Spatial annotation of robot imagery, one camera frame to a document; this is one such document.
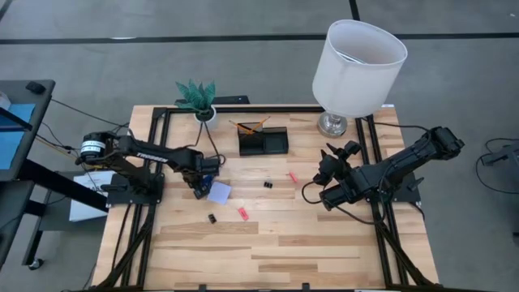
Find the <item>white paper sheets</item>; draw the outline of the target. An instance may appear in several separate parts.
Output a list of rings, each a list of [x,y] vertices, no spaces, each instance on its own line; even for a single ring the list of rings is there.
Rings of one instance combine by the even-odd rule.
[[[112,170],[93,171],[89,172],[88,174],[76,175],[73,177],[73,180],[76,183],[96,191],[104,197],[107,197],[108,192],[103,191],[101,186],[111,184],[111,180],[114,174],[115,172]],[[104,217],[106,215],[107,212],[105,211],[89,207],[86,204],[82,204],[75,200],[71,201],[69,221],[86,221],[93,218]]]

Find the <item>yellow wooden pencil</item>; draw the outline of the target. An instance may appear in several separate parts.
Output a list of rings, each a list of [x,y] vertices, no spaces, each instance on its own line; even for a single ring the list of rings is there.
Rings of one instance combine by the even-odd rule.
[[[252,135],[252,134],[255,133],[255,131],[254,131],[253,129],[251,129],[251,128],[245,127],[245,126],[243,126],[243,125],[241,125],[241,124],[238,124],[238,123],[236,123],[236,122],[233,122],[233,121],[231,121],[231,120],[230,120],[229,122],[230,122],[232,125],[236,126],[239,130],[242,130],[242,131],[243,131],[245,134],[247,134],[247,135]]]
[[[261,127],[262,127],[262,126],[264,125],[264,123],[265,123],[267,120],[269,120],[269,119],[270,119],[270,117],[267,117],[267,118],[261,120],[260,122],[254,124],[254,125],[252,125],[252,126],[250,126],[250,127],[248,127],[248,128],[247,128],[247,134],[248,134],[248,135],[251,135],[251,134],[254,134],[254,133],[260,131]]]

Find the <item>black mesh desk organizer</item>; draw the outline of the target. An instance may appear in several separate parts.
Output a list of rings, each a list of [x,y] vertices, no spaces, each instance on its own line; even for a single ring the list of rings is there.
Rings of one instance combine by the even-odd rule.
[[[238,149],[241,157],[256,155],[287,154],[289,151],[286,127],[267,127],[247,134],[238,129]]]

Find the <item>black aluminium table frame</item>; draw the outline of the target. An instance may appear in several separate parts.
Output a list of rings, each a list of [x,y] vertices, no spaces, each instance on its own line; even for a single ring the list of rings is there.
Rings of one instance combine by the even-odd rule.
[[[412,279],[371,226],[366,201],[327,211],[311,183],[329,139],[316,128],[316,105],[222,105],[217,126],[200,133],[175,109],[137,105],[131,128],[141,139],[175,148],[191,142],[223,154],[219,180],[232,187],[225,205],[197,200],[168,167],[151,234],[121,283],[146,290],[281,290],[383,288]],[[286,127],[287,154],[241,157],[238,128],[270,117],[262,128]],[[293,172],[298,182],[289,176]],[[272,188],[264,187],[270,181]],[[244,221],[239,208],[247,211]],[[212,224],[208,215],[217,219]]]

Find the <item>white shade silver table lamp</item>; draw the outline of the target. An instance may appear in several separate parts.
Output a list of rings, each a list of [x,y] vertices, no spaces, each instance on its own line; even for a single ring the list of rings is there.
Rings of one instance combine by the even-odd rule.
[[[313,96],[324,109],[320,133],[340,137],[348,118],[379,110],[407,57],[406,46],[382,28],[352,19],[331,24],[312,81]]]

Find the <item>light blue sticky note pad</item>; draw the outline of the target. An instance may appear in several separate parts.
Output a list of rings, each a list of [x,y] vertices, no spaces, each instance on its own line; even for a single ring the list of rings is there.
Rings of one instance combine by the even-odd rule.
[[[222,182],[214,182],[211,186],[210,192],[208,193],[207,200],[214,203],[225,205],[232,187]]]

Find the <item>blue screen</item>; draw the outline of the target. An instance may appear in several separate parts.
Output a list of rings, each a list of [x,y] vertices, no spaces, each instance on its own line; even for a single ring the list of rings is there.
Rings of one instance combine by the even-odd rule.
[[[35,106],[35,104],[11,104],[9,111],[25,122],[29,122]],[[10,169],[23,136],[22,131],[0,132],[0,170]]]

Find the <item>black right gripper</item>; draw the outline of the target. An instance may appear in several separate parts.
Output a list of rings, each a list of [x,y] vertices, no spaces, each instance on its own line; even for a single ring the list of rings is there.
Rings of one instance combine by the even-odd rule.
[[[326,187],[332,179],[339,181],[343,179],[352,167],[347,161],[351,155],[357,154],[361,150],[361,145],[350,140],[344,148],[336,148],[330,143],[326,143],[332,154],[327,154],[320,149],[321,161],[318,173],[314,176],[314,183]]]

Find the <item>green plant in white pot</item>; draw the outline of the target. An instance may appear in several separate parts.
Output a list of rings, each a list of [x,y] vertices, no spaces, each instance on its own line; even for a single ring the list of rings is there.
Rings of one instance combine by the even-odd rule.
[[[203,83],[196,85],[189,79],[187,85],[176,82],[178,91],[182,94],[184,101],[176,101],[175,105],[181,109],[193,110],[195,120],[203,123],[209,130],[217,126],[217,111],[213,105],[216,97],[216,85],[211,82],[207,86]]]

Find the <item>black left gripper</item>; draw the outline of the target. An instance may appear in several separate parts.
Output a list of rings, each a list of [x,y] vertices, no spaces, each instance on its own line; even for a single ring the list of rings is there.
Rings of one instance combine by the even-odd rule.
[[[180,173],[184,182],[193,190],[197,200],[208,195],[207,183],[204,181],[204,167],[201,164],[181,166]]]

